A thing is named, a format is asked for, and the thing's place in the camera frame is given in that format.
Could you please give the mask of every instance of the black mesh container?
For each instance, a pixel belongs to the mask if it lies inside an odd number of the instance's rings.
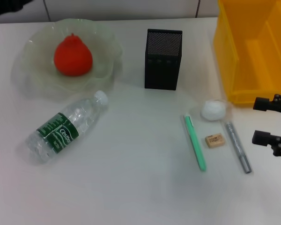
[[[148,29],[145,88],[176,90],[182,56],[182,31]]]

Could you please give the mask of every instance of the red fruit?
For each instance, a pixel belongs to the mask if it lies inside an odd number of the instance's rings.
[[[81,76],[92,68],[93,57],[81,39],[72,34],[57,46],[54,64],[65,76]]]

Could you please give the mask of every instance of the beige eraser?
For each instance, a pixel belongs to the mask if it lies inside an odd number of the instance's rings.
[[[209,148],[216,148],[225,144],[225,139],[221,134],[207,136],[205,141]]]

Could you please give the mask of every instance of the yellow plastic bin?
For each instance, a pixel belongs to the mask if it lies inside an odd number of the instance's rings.
[[[214,49],[227,98],[281,94],[281,0],[219,0]]]

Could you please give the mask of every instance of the cotton ball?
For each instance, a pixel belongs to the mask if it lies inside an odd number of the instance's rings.
[[[209,121],[221,120],[226,115],[226,104],[219,100],[206,101],[201,110],[201,116]]]

